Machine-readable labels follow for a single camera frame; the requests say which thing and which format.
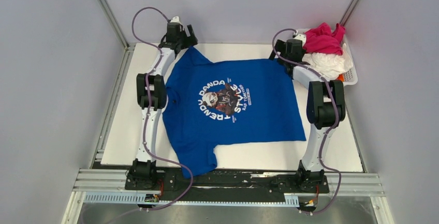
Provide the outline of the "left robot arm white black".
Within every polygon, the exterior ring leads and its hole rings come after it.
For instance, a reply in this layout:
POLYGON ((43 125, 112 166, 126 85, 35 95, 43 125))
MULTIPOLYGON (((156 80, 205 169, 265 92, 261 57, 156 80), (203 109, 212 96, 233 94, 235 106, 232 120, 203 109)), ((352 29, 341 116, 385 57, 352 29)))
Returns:
POLYGON ((160 40, 156 59, 146 73, 136 76, 137 103, 142 113, 139 150, 127 172, 125 189, 154 190, 159 186, 156 163, 156 137, 162 111, 167 105, 164 76, 177 55, 198 43, 191 25, 184 26, 180 17, 168 20, 167 30, 160 40))

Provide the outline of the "blue printed t-shirt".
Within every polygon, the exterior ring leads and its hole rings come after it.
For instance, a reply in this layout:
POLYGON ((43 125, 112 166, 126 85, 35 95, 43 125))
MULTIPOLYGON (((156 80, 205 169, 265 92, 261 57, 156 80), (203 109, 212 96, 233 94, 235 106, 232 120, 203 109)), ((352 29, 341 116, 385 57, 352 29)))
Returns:
POLYGON ((185 178, 214 170, 219 145, 306 140, 292 79, 276 61, 214 63, 191 47, 166 91, 163 122, 185 178))

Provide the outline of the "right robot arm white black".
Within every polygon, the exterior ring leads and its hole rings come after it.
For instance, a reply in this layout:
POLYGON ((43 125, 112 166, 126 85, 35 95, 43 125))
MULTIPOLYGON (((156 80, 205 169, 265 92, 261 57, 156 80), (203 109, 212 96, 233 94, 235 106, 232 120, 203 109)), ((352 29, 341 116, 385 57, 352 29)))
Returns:
POLYGON ((325 171, 339 171, 325 165, 324 156, 332 134, 346 117, 344 85, 340 80, 325 79, 301 61, 303 55, 301 40, 273 37, 269 59, 284 66, 286 73, 307 89, 306 117, 311 125, 307 148, 296 172, 278 175, 276 182, 283 193, 328 193, 325 171))

